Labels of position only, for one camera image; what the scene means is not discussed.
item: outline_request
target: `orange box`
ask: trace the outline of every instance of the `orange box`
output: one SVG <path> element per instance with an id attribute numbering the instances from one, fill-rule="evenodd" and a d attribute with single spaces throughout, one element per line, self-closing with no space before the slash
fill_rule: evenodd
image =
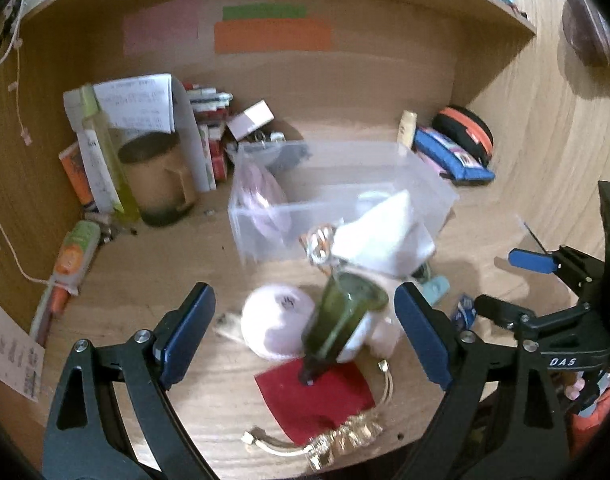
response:
<path id="1" fill-rule="evenodd" d="M 276 52 L 332 50 L 332 29 L 315 18 L 255 18 L 214 25 L 214 52 Z"/>
<path id="2" fill-rule="evenodd" d="M 73 145 L 63 150 L 59 153 L 59 158 L 61 159 L 61 164 L 63 164 L 65 173 L 72 183 L 76 196 L 79 197 L 80 204 L 84 208 L 92 208 L 94 205 L 94 197 L 92 196 L 88 177 L 85 174 L 85 167 L 83 167 L 83 158 L 80 155 L 79 143 L 74 142 Z"/>

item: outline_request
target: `green sticky note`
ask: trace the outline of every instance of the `green sticky note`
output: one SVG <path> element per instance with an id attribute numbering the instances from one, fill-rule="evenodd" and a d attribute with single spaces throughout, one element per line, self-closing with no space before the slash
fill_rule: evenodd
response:
<path id="1" fill-rule="evenodd" d="M 223 7 L 223 21 L 255 18 L 307 18 L 307 9 L 294 4 L 247 4 Z"/>

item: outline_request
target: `cord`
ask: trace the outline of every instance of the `cord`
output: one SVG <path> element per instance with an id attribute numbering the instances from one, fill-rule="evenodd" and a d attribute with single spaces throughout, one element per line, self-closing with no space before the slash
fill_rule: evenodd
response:
<path id="1" fill-rule="evenodd" d="M 18 260 L 18 256 L 16 256 L 16 251 L 14 250 L 14 246 L 12 245 L 12 242 L 10 242 L 10 238 L 8 238 L 8 235 L 5 232 L 5 229 L 3 229 L 3 225 L 1 223 L 0 223 L 0 232 L 3 235 L 3 238 L 5 238 L 5 241 L 8 244 L 10 251 L 12 252 L 12 256 L 14 256 L 14 261 L 16 262 L 16 266 L 18 267 L 18 270 L 21 272 L 23 277 L 32 283 L 41 283 L 43 285 L 50 285 L 50 282 L 48 282 L 47 280 L 40 280 L 38 278 L 33 278 L 32 276 L 30 276 L 28 273 L 26 273 L 23 270 L 23 267 L 21 267 L 21 264 Z"/>
<path id="2" fill-rule="evenodd" d="M 3 45 L 3 41 L 8 36 L 12 27 L 16 22 L 16 17 L 20 12 L 21 0 L 16 0 L 13 5 L 13 1 L 10 0 L 10 3 L 6 6 L 5 10 L 3 10 L 3 15 L 5 15 L 5 22 L 3 23 L 3 29 L 0 32 L 0 47 Z"/>
<path id="3" fill-rule="evenodd" d="M 0 58 L 0 66 L 5 62 L 5 60 L 10 55 L 10 51 L 12 50 L 12 47 L 16 43 L 16 38 L 18 38 L 18 30 L 20 29 L 20 26 L 21 26 L 21 16 L 23 15 L 23 6 L 24 5 L 25 5 L 25 0 L 21 0 L 21 6 L 20 6 L 20 9 L 18 10 L 18 16 L 16 17 L 16 23 L 14 26 L 14 33 L 12 34 L 12 37 L 10 38 L 10 44 L 8 45 L 8 48 L 5 51 L 5 54 L 3 54 L 3 56 L 1 56 L 1 58 Z"/>
<path id="4" fill-rule="evenodd" d="M 28 133 L 27 133 L 25 127 L 23 126 L 22 121 L 21 121 L 21 114 L 20 114 L 20 109 L 19 109 L 19 106 L 18 106 L 18 80 L 19 80 L 20 70 L 21 70 L 19 49 L 20 49 L 21 44 L 22 44 L 22 42 L 20 40 L 18 40 L 18 32 L 20 30 L 20 23 L 21 23 L 21 17 L 23 15 L 23 6 L 24 6 L 24 4 L 25 4 L 25 0 L 21 0 L 20 7 L 18 9 L 18 16 L 16 17 L 14 33 L 12 34 L 12 37 L 10 38 L 10 44 L 8 45 L 8 48 L 5 51 L 5 54 L 3 54 L 3 56 L 0 58 L 0 65 L 2 65 L 3 62 L 5 62 L 5 60 L 8 58 L 8 56 L 10 55 L 10 51 L 12 50 L 12 47 L 16 47 L 16 81 L 15 81 L 15 83 L 12 83 L 12 85 L 10 85 L 8 87 L 8 89 L 9 90 L 12 90 L 12 89 L 16 90 L 16 116 L 18 118 L 18 122 L 21 125 L 21 136 L 24 138 L 26 144 L 28 144 L 29 136 L 28 136 Z M 16 254 L 14 246 L 12 245 L 12 242 L 10 241 L 10 238 L 8 237 L 8 234 L 5 232 L 5 229 L 3 228 L 3 225 L 1 224 L 1 222 L 0 222 L 0 232 L 3 235 L 3 238 L 5 239 L 8 247 L 10 248 L 10 251 L 12 252 L 12 256 L 14 257 L 14 261 L 16 262 L 16 266 L 18 267 L 18 270 L 20 271 L 21 275 L 26 280 L 28 280 L 30 282 L 41 283 L 42 285 L 50 285 L 50 282 L 48 282 L 47 280 L 40 280 L 38 278 L 33 278 L 32 276 L 30 276 L 28 273 L 26 273 L 23 270 L 23 267 L 21 266 L 21 263 L 18 260 L 18 256 Z"/>

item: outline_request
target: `white cable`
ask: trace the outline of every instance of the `white cable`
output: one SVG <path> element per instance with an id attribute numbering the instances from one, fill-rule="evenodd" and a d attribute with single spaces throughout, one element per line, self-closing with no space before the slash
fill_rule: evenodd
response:
<path id="1" fill-rule="evenodd" d="M 21 85 L 21 45 L 22 39 L 18 38 L 16 40 L 18 45 L 16 46 L 16 84 L 14 85 L 14 89 L 16 92 L 16 118 L 18 119 L 18 124 L 21 127 L 21 138 L 23 142 L 25 142 L 26 146 L 32 144 L 32 137 L 29 136 L 29 132 L 25 126 L 23 126 L 23 121 L 21 120 L 21 108 L 18 104 L 18 95 L 20 93 L 20 85 Z"/>
<path id="2" fill-rule="evenodd" d="M 3 225 L 1 225 L 0 223 L 0 232 L 3 235 L 3 238 L 5 238 L 5 241 L 8 244 L 8 247 L 10 248 L 10 251 L 12 252 L 12 256 L 14 256 L 14 261 L 16 262 L 16 266 L 18 267 L 18 270 L 20 270 L 21 274 L 23 275 L 23 277 L 33 283 L 42 283 L 43 285 L 50 285 L 50 282 L 48 282 L 47 280 L 39 280 L 38 278 L 33 278 L 32 276 L 29 276 L 28 273 L 26 273 L 23 270 L 23 267 L 21 267 L 21 264 L 18 260 L 18 256 L 16 256 L 16 251 L 14 250 L 14 247 L 12 246 L 12 242 L 10 242 L 10 239 L 8 238 L 8 235 L 6 234 L 5 230 L 3 229 Z"/>
<path id="3" fill-rule="evenodd" d="M 12 37 L 10 38 L 10 44 L 8 45 L 8 49 L 5 51 L 5 54 L 3 54 L 3 56 L 1 56 L 1 58 L 0 58 L 0 66 L 3 64 L 3 62 L 5 62 L 5 60 L 10 55 L 10 51 L 12 50 L 12 47 L 16 43 L 16 38 L 18 38 L 18 30 L 20 29 L 20 26 L 21 26 L 21 16 L 23 15 L 23 6 L 24 5 L 25 5 L 25 0 L 21 0 L 21 6 L 18 8 L 18 16 L 16 17 L 16 23 L 14 24 L 14 33 L 12 34 Z"/>

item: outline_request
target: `pink sticky note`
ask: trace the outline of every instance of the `pink sticky note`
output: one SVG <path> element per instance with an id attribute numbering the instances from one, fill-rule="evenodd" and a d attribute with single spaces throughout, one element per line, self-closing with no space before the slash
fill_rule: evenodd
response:
<path id="1" fill-rule="evenodd" d="M 198 38 L 199 0 L 172 0 L 123 17 L 123 54 L 133 56 Z"/>

